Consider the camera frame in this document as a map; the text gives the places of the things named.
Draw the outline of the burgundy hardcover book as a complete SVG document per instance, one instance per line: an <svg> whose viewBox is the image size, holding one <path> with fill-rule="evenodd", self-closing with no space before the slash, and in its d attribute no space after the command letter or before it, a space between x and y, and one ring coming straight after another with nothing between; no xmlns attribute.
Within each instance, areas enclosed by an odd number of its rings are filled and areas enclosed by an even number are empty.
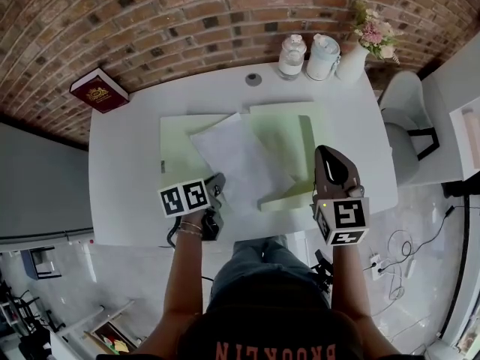
<svg viewBox="0 0 480 360"><path fill-rule="evenodd" d="M70 93L100 113L108 113L130 102L129 94L101 68L73 82Z"/></svg>

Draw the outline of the grey chair with black legs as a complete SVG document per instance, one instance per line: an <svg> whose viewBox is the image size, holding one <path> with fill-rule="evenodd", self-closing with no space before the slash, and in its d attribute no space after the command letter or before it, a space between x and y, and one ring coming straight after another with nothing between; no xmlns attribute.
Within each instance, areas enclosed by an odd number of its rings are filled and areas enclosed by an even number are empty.
<svg viewBox="0 0 480 360"><path fill-rule="evenodd" d="M421 161L440 147L419 77L409 70L396 73L380 96L379 109L397 185L406 185L420 170Z"/></svg>

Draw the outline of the white vase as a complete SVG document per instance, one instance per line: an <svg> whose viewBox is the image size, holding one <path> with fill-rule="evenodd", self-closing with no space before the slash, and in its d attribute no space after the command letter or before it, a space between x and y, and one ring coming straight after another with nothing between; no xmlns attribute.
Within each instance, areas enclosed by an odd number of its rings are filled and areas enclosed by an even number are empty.
<svg viewBox="0 0 480 360"><path fill-rule="evenodd" d="M365 62L369 51L360 43L340 58L335 75L344 83L355 83L365 71Z"/></svg>

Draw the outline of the white electric kettle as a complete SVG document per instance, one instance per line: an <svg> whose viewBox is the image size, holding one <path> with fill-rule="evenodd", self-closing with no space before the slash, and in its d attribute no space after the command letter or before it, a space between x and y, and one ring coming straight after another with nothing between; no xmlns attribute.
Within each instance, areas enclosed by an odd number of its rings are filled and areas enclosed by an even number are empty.
<svg viewBox="0 0 480 360"><path fill-rule="evenodd" d="M336 71L340 59L341 49L338 42L332 37L315 34L306 73L312 80L328 80Z"/></svg>

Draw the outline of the white A4 paper sheet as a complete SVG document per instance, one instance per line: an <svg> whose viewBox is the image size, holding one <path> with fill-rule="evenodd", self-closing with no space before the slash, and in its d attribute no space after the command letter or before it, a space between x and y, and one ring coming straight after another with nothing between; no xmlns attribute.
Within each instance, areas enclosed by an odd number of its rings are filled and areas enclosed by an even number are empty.
<svg viewBox="0 0 480 360"><path fill-rule="evenodd" d="M190 136L213 173L226 179L223 195L237 214L258 210L259 201L287 192L295 181L238 113Z"/></svg>

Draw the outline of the white desk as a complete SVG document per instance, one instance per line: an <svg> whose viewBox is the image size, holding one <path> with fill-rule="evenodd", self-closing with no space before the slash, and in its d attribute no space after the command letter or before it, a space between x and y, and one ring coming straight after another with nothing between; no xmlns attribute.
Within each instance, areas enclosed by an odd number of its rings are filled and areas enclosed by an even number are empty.
<svg viewBox="0 0 480 360"><path fill-rule="evenodd" d="M248 74L262 83L250 87ZM370 212L398 204L391 148L371 83L300 76L286 81L275 64L254 64L189 76L133 93L130 103L91 117L88 179L95 240L100 245L160 246L171 221L164 217L160 118L242 113L261 104L314 102L322 111L328 146L358 168Z"/></svg>

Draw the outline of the blue chair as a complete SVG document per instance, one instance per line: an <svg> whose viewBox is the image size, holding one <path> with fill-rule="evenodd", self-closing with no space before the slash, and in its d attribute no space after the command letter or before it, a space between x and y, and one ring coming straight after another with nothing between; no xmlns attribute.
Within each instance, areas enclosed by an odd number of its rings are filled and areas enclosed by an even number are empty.
<svg viewBox="0 0 480 360"><path fill-rule="evenodd" d="M60 278L62 273L51 257L54 250L54 246L21 250L20 256L26 275L34 281Z"/></svg>

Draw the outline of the person's legs in jeans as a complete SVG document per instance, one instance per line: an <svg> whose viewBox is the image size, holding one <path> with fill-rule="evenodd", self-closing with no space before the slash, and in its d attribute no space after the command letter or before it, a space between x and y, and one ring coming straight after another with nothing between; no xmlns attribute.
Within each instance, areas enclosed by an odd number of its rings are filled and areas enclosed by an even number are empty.
<svg viewBox="0 0 480 360"><path fill-rule="evenodd" d="M288 248L287 237L237 241L214 278L207 311L239 308L329 309L318 274Z"/></svg>

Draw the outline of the person's torso in black shirt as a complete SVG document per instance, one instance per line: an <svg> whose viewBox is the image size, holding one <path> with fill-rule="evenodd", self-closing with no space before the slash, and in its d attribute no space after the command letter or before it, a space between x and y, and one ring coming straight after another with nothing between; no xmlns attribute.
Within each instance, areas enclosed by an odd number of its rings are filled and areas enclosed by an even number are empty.
<svg viewBox="0 0 480 360"><path fill-rule="evenodd" d="M123 360L409 360L371 355L353 321L329 309L222 307L195 319L170 354Z"/></svg>

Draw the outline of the person's right forearm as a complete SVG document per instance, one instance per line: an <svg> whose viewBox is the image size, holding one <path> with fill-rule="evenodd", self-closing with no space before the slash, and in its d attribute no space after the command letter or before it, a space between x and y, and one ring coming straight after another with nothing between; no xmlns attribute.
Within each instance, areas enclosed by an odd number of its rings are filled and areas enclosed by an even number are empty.
<svg viewBox="0 0 480 360"><path fill-rule="evenodd" d="M333 248L333 287L331 306L348 316L361 338L364 358L379 360L399 352L375 326L371 316L368 289L355 245Z"/></svg>

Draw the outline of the black floor stand device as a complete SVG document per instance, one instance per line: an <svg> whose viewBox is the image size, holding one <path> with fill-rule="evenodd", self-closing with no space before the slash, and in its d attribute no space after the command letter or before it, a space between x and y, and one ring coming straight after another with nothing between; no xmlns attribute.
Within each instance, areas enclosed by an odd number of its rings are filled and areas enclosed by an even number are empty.
<svg viewBox="0 0 480 360"><path fill-rule="evenodd" d="M313 267L316 272L316 282L325 293L330 293L333 284L333 265L323 256L320 249L315 251L317 264Z"/></svg>

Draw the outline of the person's left forearm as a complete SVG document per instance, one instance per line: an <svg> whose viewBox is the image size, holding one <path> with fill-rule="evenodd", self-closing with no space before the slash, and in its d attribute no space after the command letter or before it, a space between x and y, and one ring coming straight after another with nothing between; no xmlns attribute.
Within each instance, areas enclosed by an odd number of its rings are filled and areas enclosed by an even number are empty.
<svg viewBox="0 0 480 360"><path fill-rule="evenodd" d="M163 303L163 315L136 350L165 360L176 357L180 337L203 313L201 212L181 219Z"/></svg>

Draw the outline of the brown bin with coloured items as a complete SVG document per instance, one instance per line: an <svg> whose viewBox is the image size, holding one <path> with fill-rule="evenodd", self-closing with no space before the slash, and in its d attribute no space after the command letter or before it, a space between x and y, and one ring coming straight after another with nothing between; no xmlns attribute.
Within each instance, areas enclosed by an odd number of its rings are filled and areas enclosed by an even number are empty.
<svg viewBox="0 0 480 360"><path fill-rule="evenodd" d="M137 339L113 321L106 321L83 334L85 339L97 347L100 354L123 356L131 354L139 346Z"/></svg>

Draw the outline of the clear bottle with bear lid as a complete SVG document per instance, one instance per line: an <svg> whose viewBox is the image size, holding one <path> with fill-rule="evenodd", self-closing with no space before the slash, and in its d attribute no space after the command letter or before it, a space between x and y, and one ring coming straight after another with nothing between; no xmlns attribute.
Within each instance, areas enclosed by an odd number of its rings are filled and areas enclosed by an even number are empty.
<svg viewBox="0 0 480 360"><path fill-rule="evenodd" d="M285 80L294 80L302 72L307 46L300 34L291 34L281 44L278 72Z"/></svg>

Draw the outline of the pale green folder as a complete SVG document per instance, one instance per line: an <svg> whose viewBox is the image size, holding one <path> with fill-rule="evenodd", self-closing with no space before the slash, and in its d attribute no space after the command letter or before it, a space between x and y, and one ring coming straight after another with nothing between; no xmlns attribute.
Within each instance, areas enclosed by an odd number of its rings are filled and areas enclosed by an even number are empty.
<svg viewBox="0 0 480 360"><path fill-rule="evenodd" d="M160 183L163 187L199 177L207 178L212 174L192 144L190 135L227 117L226 114L215 114L160 118ZM295 182L286 193L258 200L257 209L274 212L308 207L314 182L314 150L329 141L323 131L320 105L299 102L252 106L250 113L241 117Z"/></svg>

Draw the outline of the pink flower bouquet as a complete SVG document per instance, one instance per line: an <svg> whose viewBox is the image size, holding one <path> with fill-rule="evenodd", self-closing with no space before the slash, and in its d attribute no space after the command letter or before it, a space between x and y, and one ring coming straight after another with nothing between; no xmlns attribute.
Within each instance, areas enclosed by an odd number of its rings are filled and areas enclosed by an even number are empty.
<svg viewBox="0 0 480 360"><path fill-rule="evenodd" d="M377 59L390 59L400 64L396 49L398 38L404 33L385 21L376 10L367 8L362 1L355 3L354 33L359 44Z"/></svg>

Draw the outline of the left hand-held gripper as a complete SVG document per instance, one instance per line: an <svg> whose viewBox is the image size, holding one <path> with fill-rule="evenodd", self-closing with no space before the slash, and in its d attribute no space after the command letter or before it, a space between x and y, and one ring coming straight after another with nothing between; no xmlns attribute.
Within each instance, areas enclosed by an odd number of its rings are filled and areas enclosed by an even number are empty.
<svg viewBox="0 0 480 360"><path fill-rule="evenodd" d="M204 211L199 226L202 240L216 241L224 225L219 196L223 193L225 184L225 176L219 172L207 179L184 181L161 189L158 193L164 217L175 219L166 240L173 240L182 225L183 216Z"/></svg>

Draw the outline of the white shelf unit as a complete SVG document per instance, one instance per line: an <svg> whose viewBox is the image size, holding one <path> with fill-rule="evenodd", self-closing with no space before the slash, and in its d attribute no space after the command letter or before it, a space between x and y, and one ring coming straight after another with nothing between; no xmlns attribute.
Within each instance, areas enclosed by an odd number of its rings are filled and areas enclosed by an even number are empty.
<svg viewBox="0 0 480 360"><path fill-rule="evenodd" d="M480 32L422 85L439 148L421 161L414 183L469 179L480 172Z"/></svg>

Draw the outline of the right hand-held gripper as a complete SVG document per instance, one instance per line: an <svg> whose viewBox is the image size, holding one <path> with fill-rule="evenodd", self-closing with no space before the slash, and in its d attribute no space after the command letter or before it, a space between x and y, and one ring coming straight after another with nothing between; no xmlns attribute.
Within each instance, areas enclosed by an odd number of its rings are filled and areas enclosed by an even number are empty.
<svg viewBox="0 0 480 360"><path fill-rule="evenodd" d="M359 244L370 229L369 199L356 165L338 150L319 145L314 152L313 219L328 246ZM332 185L348 194L333 198Z"/></svg>

